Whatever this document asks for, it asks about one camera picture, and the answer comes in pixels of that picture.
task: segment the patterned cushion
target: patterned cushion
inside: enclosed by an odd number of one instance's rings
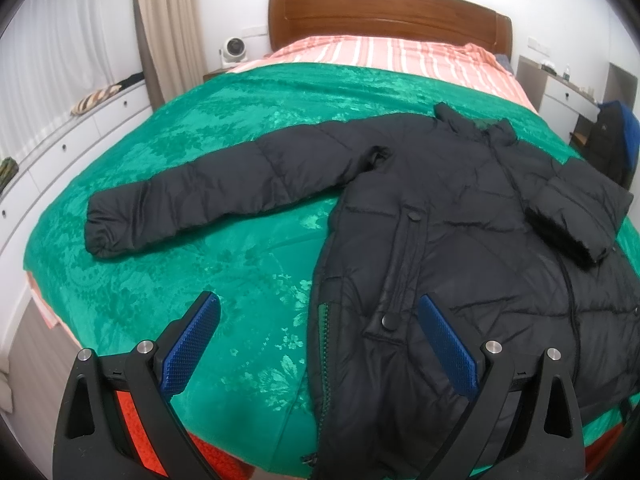
[[[11,179],[18,173],[18,164],[10,156],[0,164],[0,193]]]
[[[122,88],[120,85],[111,85],[92,93],[74,106],[71,110],[71,115],[82,115],[87,113],[89,110],[97,107],[101,102],[106,101],[109,97],[116,95],[120,91],[120,88]]]

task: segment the wooden floor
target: wooden floor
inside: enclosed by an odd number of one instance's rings
[[[50,330],[31,301],[9,353],[14,412],[8,420],[31,461],[49,479],[58,410],[77,353],[66,332],[59,326]],[[264,471],[253,476],[253,480],[283,478]]]

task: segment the nightstand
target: nightstand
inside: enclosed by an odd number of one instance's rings
[[[542,70],[539,63],[520,56],[516,79],[540,117],[567,144],[580,116],[592,123],[598,120],[600,109],[593,98],[576,85]]]
[[[208,74],[205,74],[204,76],[202,76],[202,82],[206,83],[209,79],[212,79],[215,76],[223,74],[225,72],[229,72],[229,70],[231,70],[231,69],[230,68],[219,68],[217,70],[214,70],[213,72],[209,72]]]

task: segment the wooden headboard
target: wooden headboard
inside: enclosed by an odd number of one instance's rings
[[[511,20],[464,0],[269,0],[273,50],[339,34],[475,43],[511,58]]]

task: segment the striped pillow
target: striped pillow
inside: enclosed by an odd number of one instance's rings
[[[97,107],[101,102],[106,101],[109,97],[116,95],[120,91],[120,88],[122,88],[121,85],[111,85],[92,93],[74,106],[71,110],[71,115],[82,115],[87,113],[89,110]]]

